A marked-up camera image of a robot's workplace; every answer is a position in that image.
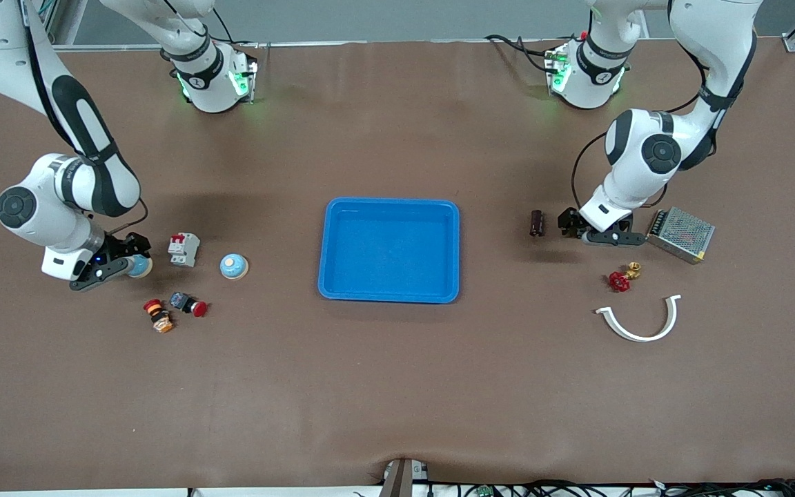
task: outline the white plastic handle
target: white plastic handle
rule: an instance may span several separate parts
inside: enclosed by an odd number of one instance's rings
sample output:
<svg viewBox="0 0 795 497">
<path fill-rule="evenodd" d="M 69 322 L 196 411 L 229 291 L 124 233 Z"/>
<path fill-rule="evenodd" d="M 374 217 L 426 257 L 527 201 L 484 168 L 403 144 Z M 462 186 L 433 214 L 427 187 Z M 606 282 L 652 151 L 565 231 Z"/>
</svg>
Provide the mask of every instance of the white plastic handle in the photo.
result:
<svg viewBox="0 0 795 497">
<path fill-rule="evenodd" d="M 676 301 L 678 300 L 679 295 L 665 299 L 665 302 L 668 304 L 668 321 L 665 323 L 665 327 L 662 328 L 662 331 L 659 331 L 658 334 L 651 337 L 641 337 L 631 333 L 631 331 L 625 330 L 625 328 L 622 327 L 622 325 L 616 320 L 616 315 L 612 313 L 611 307 L 602 307 L 594 312 L 597 314 L 603 314 L 603 317 L 606 318 L 606 324 L 608 324 L 609 327 L 612 328 L 612 331 L 618 333 L 618 335 L 622 338 L 627 338 L 632 342 L 655 342 L 656 340 L 664 338 L 668 333 L 671 333 L 673 325 L 676 323 Z"/>
</svg>

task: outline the blue round object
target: blue round object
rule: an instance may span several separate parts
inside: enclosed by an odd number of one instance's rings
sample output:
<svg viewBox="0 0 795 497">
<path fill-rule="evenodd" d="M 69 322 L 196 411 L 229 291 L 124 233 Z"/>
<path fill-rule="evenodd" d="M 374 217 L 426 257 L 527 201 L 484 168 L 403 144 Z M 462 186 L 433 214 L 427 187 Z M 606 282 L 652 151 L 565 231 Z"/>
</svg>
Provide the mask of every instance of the blue round object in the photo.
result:
<svg viewBox="0 0 795 497">
<path fill-rule="evenodd" d="M 152 270 L 152 259 L 143 257 L 143 255 L 134 254 L 130 256 L 133 259 L 133 269 L 127 275 L 130 277 L 144 277 Z"/>
<path fill-rule="evenodd" d="M 247 259 L 240 254 L 228 254 L 220 261 L 220 273 L 230 280 L 239 280 L 247 274 Z"/>
</svg>

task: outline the blue plastic tray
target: blue plastic tray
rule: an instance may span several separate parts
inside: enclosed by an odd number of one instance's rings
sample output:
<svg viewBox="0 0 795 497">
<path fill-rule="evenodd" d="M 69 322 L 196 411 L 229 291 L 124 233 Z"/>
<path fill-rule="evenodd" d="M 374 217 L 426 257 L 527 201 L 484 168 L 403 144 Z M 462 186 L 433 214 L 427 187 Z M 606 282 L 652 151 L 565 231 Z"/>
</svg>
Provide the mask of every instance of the blue plastic tray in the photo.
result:
<svg viewBox="0 0 795 497">
<path fill-rule="evenodd" d="M 318 291 L 328 299 L 449 303 L 458 295 L 458 208 L 446 200 L 335 198 Z"/>
</svg>

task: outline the perforated metal case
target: perforated metal case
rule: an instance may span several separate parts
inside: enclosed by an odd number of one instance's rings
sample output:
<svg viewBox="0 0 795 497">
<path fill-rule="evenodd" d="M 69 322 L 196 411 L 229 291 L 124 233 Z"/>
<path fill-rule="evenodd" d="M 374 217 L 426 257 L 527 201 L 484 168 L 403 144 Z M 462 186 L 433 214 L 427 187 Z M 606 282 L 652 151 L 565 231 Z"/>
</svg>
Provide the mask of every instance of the perforated metal case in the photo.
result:
<svg viewBox="0 0 795 497">
<path fill-rule="evenodd" d="M 715 229 L 713 224 L 671 207 L 669 211 L 659 211 L 652 220 L 649 242 L 689 264 L 697 264 L 704 260 Z"/>
</svg>

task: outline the brown table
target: brown table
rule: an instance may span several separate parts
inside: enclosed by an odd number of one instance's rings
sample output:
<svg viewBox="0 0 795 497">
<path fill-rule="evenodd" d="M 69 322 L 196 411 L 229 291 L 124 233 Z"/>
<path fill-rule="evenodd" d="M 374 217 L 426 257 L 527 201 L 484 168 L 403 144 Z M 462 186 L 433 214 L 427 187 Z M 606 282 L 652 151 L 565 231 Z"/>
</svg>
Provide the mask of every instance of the brown table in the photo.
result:
<svg viewBox="0 0 795 497">
<path fill-rule="evenodd" d="M 761 40 L 719 154 L 663 202 L 717 226 L 698 266 L 554 226 L 588 139 L 696 90 L 673 42 L 641 42 L 591 111 L 485 43 L 258 54 L 259 100 L 223 115 L 185 104 L 157 53 L 63 56 L 141 179 L 157 263 L 72 293 L 0 227 L 0 490 L 364 484 L 398 456 L 477 482 L 795 477 L 795 54 L 779 40 Z M 0 97 L 0 191 L 51 151 L 67 148 L 44 117 Z M 599 147 L 586 156 L 581 195 L 607 167 Z M 319 296 L 340 195 L 454 201 L 457 301 Z M 533 208 L 550 216 L 543 240 L 527 235 Z M 177 231 L 202 240 L 194 269 L 167 262 Z M 231 251 L 251 261 L 243 280 L 218 273 Z M 603 275 L 631 260 L 642 279 L 610 293 Z M 159 335 L 142 304 L 176 290 L 211 302 L 208 317 Z M 592 312 L 612 305 L 647 333 L 675 293 L 660 342 L 622 340 Z"/>
</svg>

